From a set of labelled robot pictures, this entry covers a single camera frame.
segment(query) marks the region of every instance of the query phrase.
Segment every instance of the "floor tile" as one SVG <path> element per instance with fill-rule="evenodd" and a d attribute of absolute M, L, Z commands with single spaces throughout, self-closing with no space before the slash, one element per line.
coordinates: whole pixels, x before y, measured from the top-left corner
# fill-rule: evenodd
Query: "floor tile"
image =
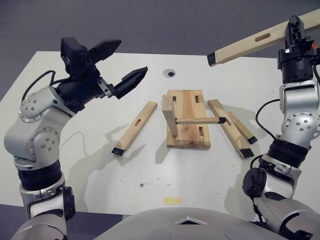
<path fill-rule="evenodd" d="M 218 41 L 186 41 L 187 55 L 208 55 L 221 48 Z"/>
<path fill-rule="evenodd" d="M 0 87 L 11 87 L 29 60 L 6 60 L 0 65 Z"/>
<path fill-rule="evenodd" d="M 151 54 L 186 54 L 186 43 L 184 41 L 153 41 L 151 42 Z"/>

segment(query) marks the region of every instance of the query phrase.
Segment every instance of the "black cable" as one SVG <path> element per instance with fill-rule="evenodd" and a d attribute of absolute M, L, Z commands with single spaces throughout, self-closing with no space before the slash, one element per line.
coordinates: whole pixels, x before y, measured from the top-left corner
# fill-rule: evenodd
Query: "black cable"
<path fill-rule="evenodd" d="M 251 161 L 251 163 L 250 163 L 250 169 L 252 169 L 252 168 L 253 168 L 253 166 L 254 166 L 254 162 L 255 162 L 257 159 L 261 158 L 261 157 L 262 157 L 262 154 L 261 154 L 261 155 L 259 155 L 259 156 L 256 156 L 254 159 L 252 159 L 252 161 Z"/>
<path fill-rule="evenodd" d="M 30 91 L 30 89 L 40 80 L 42 79 L 44 76 L 48 75 L 52 73 L 52 76 L 51 76 L 51 81 L 53 82 L 54 78 L 55 78 L 55 75 L 56 75 L 56 71 L 54 70 L 49 70 L 49 71 L 46 71 L 45 73 L 41 74 L 36 80 L 33 81 L 33 83 L 30 84 L 30 86 L 24 91 L 24 94 L 22 96 L 22 100 L 21 102 L 26 98 L 28 92 Z"/>
<path fill-rule="evenodd" d="M 260 123 L 259 120 L 258 120 L 258 116 L 259 116 L 261 110 L 262 110 L 265 106 L 267 106 L 268 104 L 274 103 L 274 102 L 278 102 L 278 101 L 280 101 L 280 99 L 274 99 L 274 100 L 271 100 L 271 101 L 266 102 L 265 104 L 263 104 L 263 105 L 259 108 L 259 110 L 256 112 L 256 115 L 255 115 L 255 121 L 256 121 L 256 123 L 260 126 L 260 128 L 262 128 L 262 129 L 263 129 L 267 134 L 269 134 L 273 139 L 275 139 L 275 136 L 274 136 L 268 129 L 266 129 L 264 126 L 261 125 L 261 123 Z"/>
<path fill-rule="evenodd" d="M 57 80 L 57 81 L 52 81 L 52 82 L 50 82 L 50 86 L 53 86 L 55 84 L 60 84 L 60 83 L 71 82 L 71 81 L 72 81 L 71 78 L 68 77 L 68 78 Z"/>
<path fill-rule="evenodd" d="M 316 65 L 313 66 L 313 72 L 314 72 L 315 78 L 318 80 L 318 83 L 320 85 L 320 76 L 319 76 L 319 73 L 318 73 Z"/>

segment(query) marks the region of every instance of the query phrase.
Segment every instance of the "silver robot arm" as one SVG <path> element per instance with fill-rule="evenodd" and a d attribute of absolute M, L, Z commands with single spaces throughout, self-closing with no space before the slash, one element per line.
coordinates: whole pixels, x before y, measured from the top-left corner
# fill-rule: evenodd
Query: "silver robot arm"
<path fill-rule="evenodd" d="M 100 76 L 95 63 L 112 55 L 120 40 L 104 41 L 87 50 L 74 38 L 61 40 L 61 57 L 68 79 L 49 85 L 25 97 L 18 119 L 4 137 L 6 150 L 13 155 L 21 180 L 20 193 L 29 219 L 12 237 L 13 240 L 66 240 L 66 221 L 76 212 L 71 187 L 59 162 L 59 143 L 63 127 L 93 98 L 116 96 L 134 89 L 148 68 L 126 75 L 113 86 Z"/>
<path fill-rule="evenodd" d="M 303 23 L 296 16 L 291 17 L 286 34 L 286 49 L 278 53 L 282 134 L 259 159 L 259 168 L 247 172 L 242 188 L 270 230 L 287 239 L 308 240 L 319 234 L 320 215 L 292 197 L 302 172 L 299 167 L 311 141 L 320 134 L 319 85 L 312 80 L 320 51 L 311 37 L 304 36 Z"/>

